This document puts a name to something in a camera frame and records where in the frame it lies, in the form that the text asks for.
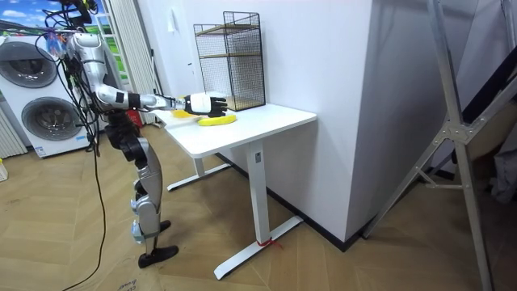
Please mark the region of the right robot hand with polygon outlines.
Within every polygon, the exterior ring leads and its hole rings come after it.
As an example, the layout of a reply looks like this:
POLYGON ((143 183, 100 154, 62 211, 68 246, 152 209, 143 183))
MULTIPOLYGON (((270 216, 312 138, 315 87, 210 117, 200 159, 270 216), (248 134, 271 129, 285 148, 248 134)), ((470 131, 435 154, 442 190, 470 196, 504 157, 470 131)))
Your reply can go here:
POLYGON ((184 111, 197 116, 221 117, 227 112, 225 98, 196 93, 184 98, 184 111))

